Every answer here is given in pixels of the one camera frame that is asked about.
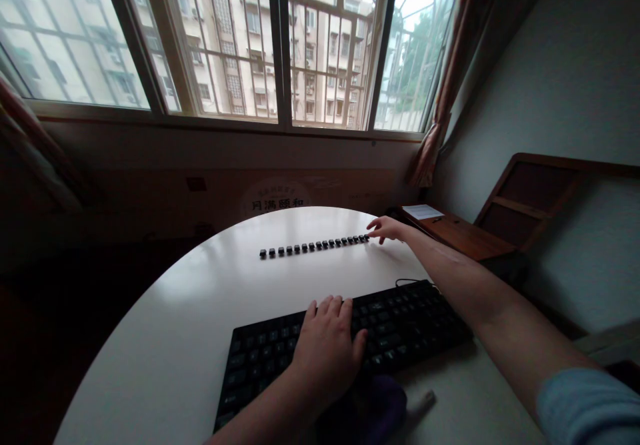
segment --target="white paper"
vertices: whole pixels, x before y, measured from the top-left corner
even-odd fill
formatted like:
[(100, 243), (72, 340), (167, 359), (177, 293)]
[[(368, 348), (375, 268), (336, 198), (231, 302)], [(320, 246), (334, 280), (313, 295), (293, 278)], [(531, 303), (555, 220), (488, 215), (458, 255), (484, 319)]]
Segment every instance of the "white paper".
[(437, 216), (443, 216), (443, 213), (440, 213), (436, 209), (431, 208), (429, 205), (414, 205), (402, 208), (415, 219), (427, 219)]

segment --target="curtain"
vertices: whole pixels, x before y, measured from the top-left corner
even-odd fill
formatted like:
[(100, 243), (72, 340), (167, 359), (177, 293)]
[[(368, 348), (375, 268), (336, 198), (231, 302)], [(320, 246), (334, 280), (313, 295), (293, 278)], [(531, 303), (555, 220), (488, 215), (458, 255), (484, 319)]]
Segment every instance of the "curtain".
[(493, 0), (457, 0), (451, 37), (437, 91), (433, 123), (407, 173), (407, 183), (430, 187), (438, 151), (447, 135), (451, 107), (489, 16)]
[(80, 211), (99, 194), (73, 167), (35, 114), (0, 73), (0, 136), (20, 157), (58, 209)]

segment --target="sleeve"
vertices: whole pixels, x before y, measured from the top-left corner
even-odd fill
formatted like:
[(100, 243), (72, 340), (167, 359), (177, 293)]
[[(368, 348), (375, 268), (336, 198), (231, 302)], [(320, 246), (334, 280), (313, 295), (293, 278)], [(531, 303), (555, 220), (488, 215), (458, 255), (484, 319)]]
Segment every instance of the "sleeve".
[(564, 370), (547, 380), (536, 409), (552, 445), (640, 444), (640, 396), (599, 370)]

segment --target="keyboard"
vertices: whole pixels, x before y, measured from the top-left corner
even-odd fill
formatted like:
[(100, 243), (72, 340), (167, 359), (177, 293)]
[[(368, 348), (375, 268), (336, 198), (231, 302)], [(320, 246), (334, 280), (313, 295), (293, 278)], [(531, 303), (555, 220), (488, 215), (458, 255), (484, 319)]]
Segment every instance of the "keyboard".
[[(305, 313), (233, 330), (214, 432), (291, 363)], [(351, 336), (362, 328), (369, 335), (361, 374), (392, 374), (473, 337), (427, 280), (354, 298)]]

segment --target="table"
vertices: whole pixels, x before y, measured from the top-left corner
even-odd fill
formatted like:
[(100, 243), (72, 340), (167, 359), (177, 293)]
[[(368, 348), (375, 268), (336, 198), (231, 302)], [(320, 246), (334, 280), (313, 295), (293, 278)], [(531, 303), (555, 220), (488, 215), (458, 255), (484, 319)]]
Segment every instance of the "table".
[[(200, 444), (213, 430), (233, 328), (304, 310), (328, 294), (360, 296), (397, 278), (428, 278), (387, 240), (260, 260), (261, 248), (362, 234), (374, 217), (332, 207), (275, 211), (191, 250), (138, 300), (84, 377), (55, 443)], [(412, 440), (543, 444), (544, 437), (478, 344), (399, 375), (411, 403), (438, 403)]]
[(441, 217), (418, 220), (400, 207), (402, 216), (427, 235), (480, 262), (515, 252), (516, 247), (462, 218), (436, 209)]

